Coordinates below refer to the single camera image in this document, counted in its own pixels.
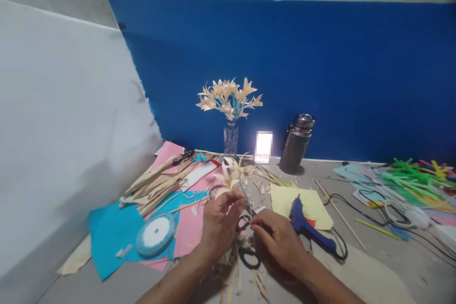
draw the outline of yellow stick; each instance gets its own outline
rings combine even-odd
[[[402,241],[402,240],[401,240],[399,237],[397,237],[396,235],[391,234],[390,232],[387,232],[386,230],[384,230],[384,229],[382,229],[382,228],[378,228],[378,227],[376,227],[376,226],[374,226],[374,225],[372,225],[372,224],[370,224],[370,223],[361,221],[360,219],[357,219],[357,218],[355,218],[355,221],[356,221],[356,222],[359,222],[359,223],[362,223],[362,224],[364,224],[364,225],[366,225],[366,226],[368,226],[368,227],[370,227],[370,228],[372,228],[372,229],[378,230],[379,232],[381,232],[381,233],[383,233],[383,234],[386,234],[386,235],[388,235],[388,236],[391,236],[392,238],[395,238],[396,240]]]

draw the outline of blue glue gun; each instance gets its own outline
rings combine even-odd
[[[301,198],[295,198],[290,211],[291,225],[293,226],[296,234],[304,235],[306,238],[311,239],[317,243],[324,251],[329,254],[336,255],[337,245],[334,240],[324,237],[319,233],[310,223],[306,220],[303,214],[303,203]]]

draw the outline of stainless steel thermos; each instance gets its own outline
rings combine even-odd
[[[288,174],[297,174],[299,164],[304,157],[307,144],[312,136],[315,119],[309,114],[297,114],[294,122],[288,127],[285,147],[279,168]]]

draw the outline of black scissors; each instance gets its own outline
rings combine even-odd
[[[195,154],[195,151],[186,150],[183,154],[181,154],[181,155],[177,156],[176,158],[174,158],[174,160],[172,161],[172,165],[173,166],[177,166],[182,161],[184,161],[185,159],[193,157],[194,154]]]
[[[237,225],[236,225],[236,232],[237,233],[240,233],[241,231],[243,230],[246,230],[247,226],[250,224],[250,220],[255,216],[255,212],[252,210],[252,207],[250,205],[250,200],[248,199],[248,196],[247,196],[247,192],[246,192],[246,189],[244,188],[244,185],[242,184],[242,182],[239,182],[239,184],[241,185],[241,188],[242,188],[242,191],[244,192],[246,198],[247,198],[247,202],[248,202],[248,205],[247,205],[247,212],[249,213],[249,215],[242,215],[239,220],[237,220]],[[239,224],[241,223],[241,221],[245,221],[245,223],[242,225],[242,226],[239,226]],[[248,268],[248,269],[251,269],[251,270],[256,270],[256,269],[259,269],[260,266],[261,266],[261,260],[260,258],[258,257],[258,254],[256,251],[254,251],[252,248],[246,248],[246,247],[239,247],[238,249],[238,252],[239,252],[239,257],[241,258],[242,260],[242,263]],[[256,260],[257,260],[257,263],[256,264],[249,264],[246,260],[246,257],[245,255],[249,255],[251,257],[255,257]]]

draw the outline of scissor handle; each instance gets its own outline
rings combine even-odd
[[[239,226],[239,222],[240,222],[241,220],[244,220],[244,221],[245,221],[245,224],[242,225],[242,226]],[[237,232],[237,233],[240,233],[241,231],[246,230],[247,226],[250,224],[250,220],[251,220],[250,216],[248,216],[248,215],[242,215],[242,216],[237,220],[236,232]]]
[[[238,252],[239,252],[239,257],[241,258],[242,262],[244,263],[244,265],[248,268],[248,269],[259,269],[260,266],[261,266],[261,260],[260,258],[258,257],[258,254],[250,249],[250,248],[245,248],[245,247],[239,247],[238,249]],[[256,260],[257,260],[257,263],[256,264],[249,264],[245,258],[245,255],[250,255],[251,257],[255,257]]]

